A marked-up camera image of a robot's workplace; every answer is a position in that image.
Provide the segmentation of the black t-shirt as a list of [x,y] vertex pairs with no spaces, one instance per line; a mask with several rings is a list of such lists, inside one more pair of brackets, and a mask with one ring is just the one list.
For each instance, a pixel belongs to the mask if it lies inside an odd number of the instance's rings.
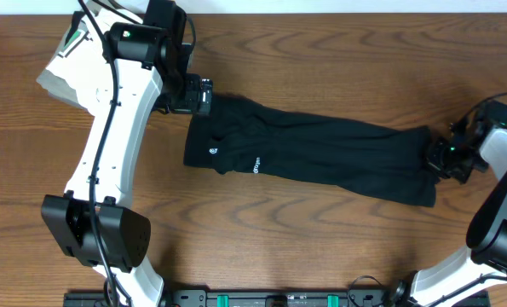
[[424,163],[426,126],[394,130],[352,119],[286,112],[243,96],[215,96],[190,121],[186,166],[266,174],[432,207],[439,178]]

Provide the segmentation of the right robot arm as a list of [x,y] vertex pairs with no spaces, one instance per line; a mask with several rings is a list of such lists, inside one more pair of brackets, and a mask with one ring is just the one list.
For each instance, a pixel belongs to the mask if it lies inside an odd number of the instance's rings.
[[507,105],[499,96],[472,107],[427,155],[442,178],[465,183],[491,170],[497,185],[474,215],[466,243],[437,265],[413,273],[385,294],[384,306],[488,306],[489,287],[507,284]]

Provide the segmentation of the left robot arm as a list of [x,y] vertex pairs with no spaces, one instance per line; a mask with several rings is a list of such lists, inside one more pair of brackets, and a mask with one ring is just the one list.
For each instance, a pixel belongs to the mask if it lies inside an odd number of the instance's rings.
[[60,249],[105,278],[97,298],[67,306],[169,306],[173,299],[147,249],[148,218],[132,210],[133,180],[153,111],[204,116],[213,84],[188,69],[193,28],[172,1],[151,1],[141,14],[82,4],[48,71],[75,92],[93,124],[63,195],[43,199],[42,218]]

